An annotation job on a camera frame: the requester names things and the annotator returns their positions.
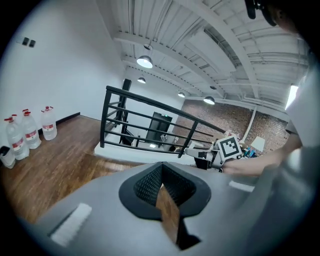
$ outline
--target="brown hardwood floor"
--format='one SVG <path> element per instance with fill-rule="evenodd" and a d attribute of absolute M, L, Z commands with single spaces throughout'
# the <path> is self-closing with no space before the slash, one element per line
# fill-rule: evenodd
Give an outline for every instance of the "brown hardwood floor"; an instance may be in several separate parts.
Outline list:
<path fill-rule="evenodd" d="M 0 168 L 2 185 L 16 214 L 34 223 L 53 204 L 92 179 L 112 175 L 139 164 L 118 162 L 93 155 L 99 142 L 100 121 L 77 116 L 58 125 L 57 137 L 31 149 L 29 157 L 13 169 Z M 176 240 L 179 210 L 164 187 L 156 207 L 162 211 L 162 225 Z"/>

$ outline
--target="black metal railing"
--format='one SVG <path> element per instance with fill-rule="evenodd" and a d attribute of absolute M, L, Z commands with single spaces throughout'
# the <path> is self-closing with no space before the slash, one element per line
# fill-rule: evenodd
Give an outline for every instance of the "black metal railing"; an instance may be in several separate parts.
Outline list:
<path fill-rule="evenodd" d="M 119 96 L 119 101 L 117 102 L 111 102 L 110 103 L 110 99 L 111 99 L 111 95 L 118 95 Z M 187 118 L 189 120 L 193 121 L 193 125 L 191 128 L 189 127 L 185 127 L 183 125 L 180 124 L 176 124 L 170 121 L 166 121 L 166 120 L 162 120 L 153 116 L 149 116 L 149 115 L 145 115 L 145 114 L 141 114 L 135 111 L 131 111 L 126 109 L 126 100 L 127 99 L 132 99 L 134 101 L 138 101 L 141 103 L 145 103 L 154 107 L 157 107 L 159 109 L 163 109 L 165 111 L 174 113 L 180 117 L 183 118 Z M 116 114 L 115 118 L 109 118 L 110 116 Z M 165 123 L 168 125 L 173 125 L 179 128 L 183 128 L 186 130 L 189 130 L 188 136 L 182 136 L 182 135 L 176 135 L 176 134 L 172 134 L 169 132 L 164 132 L 161 130 L 156 130 L 156 129 L 152 129 L 152 128 L 147 128 L 147 127 L 143 127 L 143 126 L 139 126 L 136 124 L 131 124 L 127 122 L 127 118 L 128 118 L 128 114 L 133 114 L 136 116 L 140 116 L 140 117 L 144 117 L 144 118 L 148 118 L 151 120 L 155 120 L 161 123 Z M 111 130 L 106 129 L 110 124 L 115 124 L 115 125 L 122 125 L 122 131 L 121 133 L 119 132 L 114 132 Z M 100 128 L 100 147 L 104 148 L 105 144 L 109 144 L 109 145 L 115 145 L 115 146 L 119 146 L 119 147 L 124 147 L 124 148 L 130 148 L 130 149 L 139 149 L 139 150 L 143 150 L 143 151 L 150 151 L 150 152 L 161 152 L 161 153 L 168 153 L 168 154 L 177 154 L 178 157 L 180 158 L 185 151 L 185 148 L 188 146 L 190 140 L 193 141 L 197 141 L 197 142 L 202 142 L 202 143 L 207 143 L 207 144 L 211 144 L 211 141 L 205 141 L 205 140 L 201 140 L 201 139 L 197 139 L 197 138 L 193 138 L 194 133 L 199 133 L 199 134 L 203 134 L 206 136 L 210 136 L 213 137 L 212 134 L 197 130 L 197 125 L 201 124 L 204 126 L 207 126 L 213 130 L 216 130 L 218 132 L 221 133 L 225 133 L 225 130 L 211 124 L 208 123 L 204 120 L 201 120 L 200 118 L 197 118 L 189 113 L 183 112 L 179 109 L 176 109 L 174 107 L 171 107 L 169 105 L 163 104 L 161 102 L 155 101 L 153 99 L 147 98 L 147 97 L 143 97 L 137 94 L 134 94 L 132 92 L 129 92 L 127 90 L 122 90 L 122 89 L 118 89 L 115 87 L 111 87 L 111 86 L 107 86 L 106 87 L 106 94 L 105 94 L 105 98 L 104 98 L 104 104 L 103 104 L 103 110 L 102 110 L 102 118 L 101 118 L 101 128 Z M 154 139 L 146 139 L 146 138 L 141 138 L 140 136 L 133 136 L 130 134 L 126 134 L 126 129 L 127 127 L 134 127 L 134 128 L 138 128 L 138 129 L 142 129 L 145 131 L 150 131 L 150 132 L 156 132 L 156 133 L 161 133 L 161 134 L 165 134 L 165 135 L 170 135 L 170 136 L 174 136 L 174 137 L 178 137 L 178 138 L 182 138 L 185 139 L 184 144 L 174 144 L 174 143 L 167 143 L 167 142 L 162 142 L 159 140 L 154 140 Z M 144 141 L 147 143 L 159 143 L 159 144 L 163 144 L 163 145 L 170 145 L 170 146 L 175 146 L 175 147 L 181 147 L 180 152 L 171 152 L 171 151 L 160 151 L 157 149 L 149 149 L 149 148 L 143 148 L 143 147 L 138 147 L 138 143 L 136 144 L 136 146 L 132 146 L 132 145 L 125 145 L 125 144 L 120 144 L 120 143 L 115 143 L 115 142 L 111 142 L 111 141 L 107 141 L 105 140 L 105 135 L 106 133 L 109 134 L 113 134 L 113 135 L 117 135 L 120 137 L 127 137 L 127 138 L 131 138 L 131 139 L 136 139 L 137 141 Z"/>

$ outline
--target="human arm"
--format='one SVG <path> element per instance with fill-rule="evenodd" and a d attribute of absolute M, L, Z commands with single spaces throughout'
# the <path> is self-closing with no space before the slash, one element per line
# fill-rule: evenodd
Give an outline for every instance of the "human arm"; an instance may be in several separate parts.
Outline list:
<path fill-rule="evenodd" d="M 227 174 L 258 176 L 266 166 L 278 166 L 292 151 L 301 147 L 299 136 L 291 133 L 283 147 L 259 157 L 228 161 L 222 169 Z"/>

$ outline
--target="red and white label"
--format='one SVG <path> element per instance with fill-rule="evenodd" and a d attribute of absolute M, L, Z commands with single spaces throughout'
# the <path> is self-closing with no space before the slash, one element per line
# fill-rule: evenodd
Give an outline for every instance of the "red and white label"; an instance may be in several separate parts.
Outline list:
<path fill-rule="evenodd" d="M 54 129 L 54 125 L 53 124 L 50 124 L 50 125 L 43 125 L 42 126 L 42 129 L 45 131 L 45 132 L 50 132 Z"/>
<path fill-rule="evenodd" d="M 37 130 L 34 130 L 33 132 L 30 132 L 30 133 L 26 134 L 25 135 L 26 140 L 27 141 L 32 141 L 36 137 L 36 134 L 37 134 Z"/>
<path fill-rule="evenodd" d="M 18 151 L 24 145 L 24 138 L 21 138 L 18 142 L 12 144 L 12 148 L 14 151 Z"/>

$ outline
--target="forearm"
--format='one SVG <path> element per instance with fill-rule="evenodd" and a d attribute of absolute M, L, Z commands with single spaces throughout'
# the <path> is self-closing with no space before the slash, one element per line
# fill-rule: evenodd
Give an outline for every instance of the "forearm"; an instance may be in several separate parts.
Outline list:
<path fill-rule="evenodd" d="M 266 166 L 278 166 L 286 156 L 287 153 L 279 148 L 259 157 L 228 161 L 222 166 L 222 169 L 227 174 L 259 176 Z"/>

